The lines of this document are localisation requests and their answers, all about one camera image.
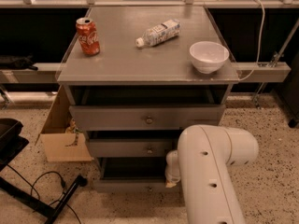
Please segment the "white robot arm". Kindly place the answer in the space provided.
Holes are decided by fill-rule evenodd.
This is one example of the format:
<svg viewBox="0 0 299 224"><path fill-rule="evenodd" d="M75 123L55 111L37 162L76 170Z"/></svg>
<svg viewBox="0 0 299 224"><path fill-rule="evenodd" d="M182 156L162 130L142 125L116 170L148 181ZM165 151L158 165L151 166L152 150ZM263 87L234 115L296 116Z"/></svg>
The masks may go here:
<svg viewBox="0 0 299 224"><path fill-rule="evenodd" d="M182 186L189 224L246 224L229 176L230 165L256 160L259 145L248 131L193 125L166 155L166 185Z"/></svg>

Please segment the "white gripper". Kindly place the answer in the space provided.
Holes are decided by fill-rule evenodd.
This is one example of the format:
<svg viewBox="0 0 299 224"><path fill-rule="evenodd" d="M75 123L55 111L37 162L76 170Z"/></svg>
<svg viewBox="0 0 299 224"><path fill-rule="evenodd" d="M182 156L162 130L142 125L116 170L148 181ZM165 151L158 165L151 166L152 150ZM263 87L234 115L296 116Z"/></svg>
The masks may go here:
<svg viewBox="0 0 299 224"><path fill-rule="evenodd" d="M180 181L180 170L178 163L178 152L171 150L166 155L166 167L165 167L165 187L168 189L174 188Z"/></svg>

